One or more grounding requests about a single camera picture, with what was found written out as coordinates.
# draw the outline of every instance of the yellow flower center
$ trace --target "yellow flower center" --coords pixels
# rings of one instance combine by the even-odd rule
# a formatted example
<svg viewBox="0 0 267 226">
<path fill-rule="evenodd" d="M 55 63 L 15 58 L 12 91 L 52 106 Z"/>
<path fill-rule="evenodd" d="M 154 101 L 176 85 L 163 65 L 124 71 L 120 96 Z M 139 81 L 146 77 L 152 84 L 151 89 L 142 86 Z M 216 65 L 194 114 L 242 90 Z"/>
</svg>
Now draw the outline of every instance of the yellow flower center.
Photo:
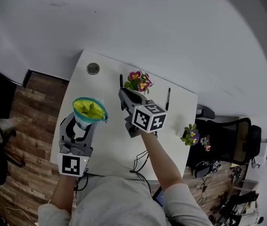
<svg viewBox="0 0 267 226">
<path fill-rule="evenodd" d="M 141 84 L 141 89 L 144 89 L 145 86 L 146 84 Z"/>
</svg>

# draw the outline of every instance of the forearm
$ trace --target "forearm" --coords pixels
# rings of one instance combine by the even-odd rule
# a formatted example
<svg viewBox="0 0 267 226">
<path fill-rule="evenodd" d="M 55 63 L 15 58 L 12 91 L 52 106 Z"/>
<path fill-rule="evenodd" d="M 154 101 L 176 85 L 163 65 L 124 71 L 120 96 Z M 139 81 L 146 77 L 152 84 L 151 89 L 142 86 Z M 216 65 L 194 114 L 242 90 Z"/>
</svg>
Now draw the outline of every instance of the forearm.
<svg viewBox="0 0 267 226">
<path fill-rule="evenodd" d="M 148 151 L 152 168 L 163 190 L 168 187 L 183 183 L 182 175 L 168 156 L 153 133 L 141 132 L 142 139 Z"/>
<path fill-rule="evenodd" d="M 76 180 L 76 177 L 61 175 L 50 203 L 72 214 L 74 184 Z"/>
</svg>

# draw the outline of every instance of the white table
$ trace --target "white table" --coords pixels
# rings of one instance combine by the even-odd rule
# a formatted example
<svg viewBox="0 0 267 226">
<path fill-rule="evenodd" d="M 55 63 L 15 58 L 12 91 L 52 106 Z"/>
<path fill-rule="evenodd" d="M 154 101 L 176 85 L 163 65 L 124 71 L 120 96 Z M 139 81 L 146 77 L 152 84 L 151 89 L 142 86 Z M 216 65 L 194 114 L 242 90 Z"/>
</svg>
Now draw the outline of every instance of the white table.
<svg viewBox="0 0 267 226">
<path fill-rule="evenodd" d="M 89 63 L 97 63 L 100 66 L 100 72 L 97 75 L 87 73 L 86 67 Z M 133 168 L 136 155 L 146 149 L 140 136 L 130 138 L 128 135 L 124 120 L 128 113 L 126 110 L 121 111 L 118 92 L 120 88 L 119 75 L 123 74 L 125 82 L 128 74 L 137 70 L 137 68 L 120 61 L 83 51 L 59 112 L 52 143 L 50 159 L 52 163 L 57 164 L 59 126 L 62 120 L 73 111 L 72 102 L 79 97 L 100 98 L 104 100 L 109 121 L 108 123 L 100 122 L 96 127 L 92 143 L 94 151 L 87 166 L 89 173 L 101 176 L 136 178 L 136 175 L 129 173 L 129 170 Z M 167 121 L 157 135 L 159 142 L 183 174 L 190 147 L 186 146 L 176 133 L 183 124 L 193 124 L 197 95 L 153 74 L 150 74 L 150 79 L 154 85 L 150 88 L 149 95 L 146 94 L 145 96 L 163 107 L 166 104 L 168 89 L 171 88 Z M 143 159 L 139 160 L 137 168 L 143 163 Z M 157 180 L 150 160 L 147 161 L 140 173 L 147 180 Z"/>
</svg>

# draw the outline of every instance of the white cube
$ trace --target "white cube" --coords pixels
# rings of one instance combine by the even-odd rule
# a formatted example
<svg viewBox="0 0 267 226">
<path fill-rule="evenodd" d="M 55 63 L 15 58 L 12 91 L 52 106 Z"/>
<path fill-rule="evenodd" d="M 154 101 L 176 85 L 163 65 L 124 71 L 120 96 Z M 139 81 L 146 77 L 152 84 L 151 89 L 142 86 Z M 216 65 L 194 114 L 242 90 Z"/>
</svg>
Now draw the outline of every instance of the white cube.
<svg viewBox="0 0 267 226">
<path fill-rule="evenodd" d="M 164 127 L 167 111 L 158 104 L 138 105 L 134 108 L 132 124 L 150 133 Z"/>
</svg>

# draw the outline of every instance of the shirt sleeve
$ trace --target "shirt sleeve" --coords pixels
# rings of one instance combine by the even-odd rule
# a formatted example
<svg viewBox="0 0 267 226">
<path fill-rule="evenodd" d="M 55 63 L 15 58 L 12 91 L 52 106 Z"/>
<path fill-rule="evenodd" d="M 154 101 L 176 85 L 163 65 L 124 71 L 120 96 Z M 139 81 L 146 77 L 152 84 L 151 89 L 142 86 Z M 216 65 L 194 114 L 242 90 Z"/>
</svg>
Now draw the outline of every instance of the shirt sleeve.
<svg viewBox="0 0 267 226">
<path fill-rule="evenodd" d="M 186 184 L 172 185 L 164 192 L 165 215 L 185 226 L 212 226 Z"/>
<path fill-rule="evenodd" d="M 71 219 L 66 210 L 59 209 L 50 203 L 39 207 L 38 216 L 39 226 L 67 226 Z"/>
</svg>

